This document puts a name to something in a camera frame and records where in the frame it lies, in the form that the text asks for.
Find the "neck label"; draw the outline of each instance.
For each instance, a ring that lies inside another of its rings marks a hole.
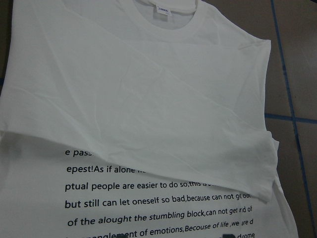
[[[161,13],[161,14],[164,14],[164,15],[168,15],[168,16],[172,15],[172,13],[170,12],[170,10],[168,8],[162,7],[162,6],[159,6],[159,5],[157,5],[157,12]]]

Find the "white t-shirt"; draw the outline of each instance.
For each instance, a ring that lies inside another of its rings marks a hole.
[[[297,237],[264,124],[269,51],[200,0],[15,0],[0,236]]]
[[[270,200],[277,164],[264,125],[270,41],[200,0],[191,18],[152,22],[154,6],[132,0],[65,2],[14,4],[2,131]]]

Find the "neckline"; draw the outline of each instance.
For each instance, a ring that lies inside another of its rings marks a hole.
[[[142,27],[150,34],[164,41],[181,41],[192,35],[199,29],[206,15],[207,8],[202,0],[197,0],[196,11],[191,20],[183,27],[177,29],[165,29],[153,25],[137,9],[133,0],[118,0],[124,9],[124,12],[137,26]]]

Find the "blue grout line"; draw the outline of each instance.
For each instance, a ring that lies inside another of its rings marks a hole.
[[[288,76],[287,76],[287,71],[286,71],[286,65],[285,65],[281,37],[279,34],[279,29],[278,29],[278,24],[277,24],[276,12],[275,12],[275,7],[274,7],[274,0],[271,0],[271,7],[272,7],[273,19],[274,19],[276,36],[277,36],[277,41],[278,41],[278,48],[279,48],[280,57],[281,57],[281,61],[282,61],[285,86],[286,86],[286,91],[287,91],[287,96],[288,96],[289,107],[290,107],[290,111],[291,111],[291,117],[292,117],[292,122],[293,122],[293,127],[294,127],[297,150],[298,150],[301,169],[302,169],[302,176],[303,176],[304,188],[305,188],[305,193],[306,193],[306,200],[307,200],[308,209],[309,209],[309,213],[310,213],[310,217],[311,217],[311,223],[312,223],[312,227],[313,227],[314,237],[317,238],[312,203],[311,203],[311,199],[310,199],[310,195],[309,195],[309,188],[308,188],[308,184],[307,184],[307,177],[306,177],[305,166],[304,166],[304,158],[303,158],[301,144],[300,144],[299,136],[298,136],[296,117],[295,117],[295,112],[294,112],[294,107],[293,107],[292,95],[291,95],[291,91],[289,88],[289,81],[288,81]]]
[[[307,118],[296,118],[296,121],[297,121],[297,122],[317,124],[317,120],[307,119]]]
[[[272,119],[278,119],[278,120],[293,120],[291,117],[288,117],[288,116],[281,116],[281,115],[269,114],[269,113],[265,113],[264,116],[266,118],[272,118]]]
[[[270,113],[265,113],[264,116],[265,116],[265,118],[293,121],[293,118],[289,117],[289,116],[282,116],[282,115],[270,114]],[[296,122],[302,122],[302,123],[317,124],[317,120],[308,119],[308,118],[295,118],[295,121]]]

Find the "floor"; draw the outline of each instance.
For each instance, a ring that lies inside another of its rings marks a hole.
[[[267,129],[280,141],[278,173],[299,237],[317,238],[316,0],[206,0],[229,20],[270,39]],[[0,91],[10,42],[12,0],[0,0]]]

